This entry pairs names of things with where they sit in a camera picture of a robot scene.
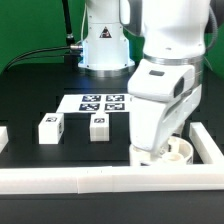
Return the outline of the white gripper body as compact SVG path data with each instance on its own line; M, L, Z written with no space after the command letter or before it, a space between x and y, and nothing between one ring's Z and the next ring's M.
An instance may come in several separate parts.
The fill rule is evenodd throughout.
M131 144L158 154L168 138L199 105L192 65L159 65L142 59L128 81Z

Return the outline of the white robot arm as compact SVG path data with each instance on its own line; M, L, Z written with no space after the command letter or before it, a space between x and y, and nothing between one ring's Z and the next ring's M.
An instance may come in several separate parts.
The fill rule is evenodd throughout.
M156 154L199 105L211 0L86 0L81 69L114 75L134 65L123 32L144 38L127 83L131 145Z

